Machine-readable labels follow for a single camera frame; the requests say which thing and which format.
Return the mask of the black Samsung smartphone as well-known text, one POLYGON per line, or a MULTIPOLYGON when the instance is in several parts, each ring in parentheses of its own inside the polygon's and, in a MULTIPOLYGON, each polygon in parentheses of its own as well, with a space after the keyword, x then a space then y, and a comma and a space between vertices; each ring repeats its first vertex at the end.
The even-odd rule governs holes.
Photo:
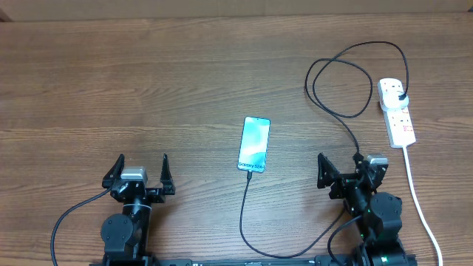
POLYGON ((243 123, 237 168, 241 171, 263 173, 266 166, 270 120, 246 117, 243 123))

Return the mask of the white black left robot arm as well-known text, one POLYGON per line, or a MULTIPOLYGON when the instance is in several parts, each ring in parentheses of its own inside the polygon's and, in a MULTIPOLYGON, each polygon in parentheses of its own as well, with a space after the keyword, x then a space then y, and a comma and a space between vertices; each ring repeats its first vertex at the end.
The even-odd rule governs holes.
POLYGON ((147 186, 146 168, 126 166, 120 155, 103 177, 102 187, 109 190, 122 212, 109 216, 101 226, 104 242, 103 265, 159 265, 157 257, 147 251, 152 205, 164 203, 175 194, 169 158, 163 155, 160 188, 147 186))

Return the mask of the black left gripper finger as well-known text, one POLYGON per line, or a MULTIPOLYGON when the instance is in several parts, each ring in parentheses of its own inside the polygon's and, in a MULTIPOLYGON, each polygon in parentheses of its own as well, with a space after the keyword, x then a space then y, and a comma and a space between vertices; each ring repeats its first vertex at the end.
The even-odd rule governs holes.
POLYGON ((163 155, 163 164, 160 174, 160 181, 163 185, 162 190, 165 195, 175 195, 175 185, 171 176, 169 168, 169 157, 167 154, 163 155))
POLYGON ((125 166, 125 156, 120 154, 115 164, 110 168, 110 170, 104 175, 102 179, 103 188, 111 188, 114 181, 120 178, 121 172, 125 166))

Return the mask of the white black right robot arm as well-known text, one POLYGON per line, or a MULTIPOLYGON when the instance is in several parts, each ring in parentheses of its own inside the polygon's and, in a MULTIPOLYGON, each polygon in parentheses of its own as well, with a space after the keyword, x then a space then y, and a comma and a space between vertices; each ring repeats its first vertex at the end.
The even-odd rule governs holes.
POLYGON ((329 198, 342 200, 344 210, 352 219, 330 235, 328 254, 316 256, 315 264, 416 265, 415 255, 406 253, 398 236, 402 228, 401 198, 377 191, 388 169, 388 159, 382 154, 363 157, 356 153, 353 160, 355 171, 342 174, 325 155, 318 155, 317 187, 329 187, 329 198), (351 225, 357 226, 361 244, 352 253, 335 255, 331 250, 333 238, 351 225))

